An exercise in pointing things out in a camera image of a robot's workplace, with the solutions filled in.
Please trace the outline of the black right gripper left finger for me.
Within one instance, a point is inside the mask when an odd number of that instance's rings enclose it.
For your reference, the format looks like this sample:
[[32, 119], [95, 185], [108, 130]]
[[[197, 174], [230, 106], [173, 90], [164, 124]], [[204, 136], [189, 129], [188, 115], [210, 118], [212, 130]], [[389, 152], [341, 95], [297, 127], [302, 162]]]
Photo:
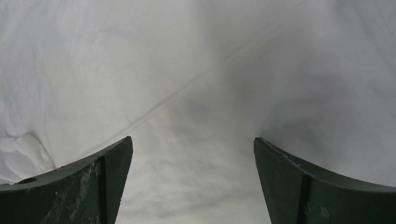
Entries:
[[0, 187], [3, 224], [113, 224], [133, 155], [131, 137], [42, 175]]

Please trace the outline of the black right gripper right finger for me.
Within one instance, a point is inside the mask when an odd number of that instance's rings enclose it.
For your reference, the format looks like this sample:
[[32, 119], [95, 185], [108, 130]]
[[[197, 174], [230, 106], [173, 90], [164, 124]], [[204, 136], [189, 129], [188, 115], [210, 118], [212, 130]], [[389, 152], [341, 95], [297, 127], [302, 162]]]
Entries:
[[255, 163], [273, 224], [393, 224], [396, 189], [343, 176], [254, 140]]

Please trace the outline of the white t shirt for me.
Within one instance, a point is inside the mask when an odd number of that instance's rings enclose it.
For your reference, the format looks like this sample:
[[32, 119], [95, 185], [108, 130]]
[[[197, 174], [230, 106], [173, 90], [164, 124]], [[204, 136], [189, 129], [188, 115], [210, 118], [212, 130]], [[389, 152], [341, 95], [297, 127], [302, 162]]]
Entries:
[[1, 183], [126, 136], [119, 224], [268, 224], [256, 137], [395, 186], [396, 3], [1, 1]]

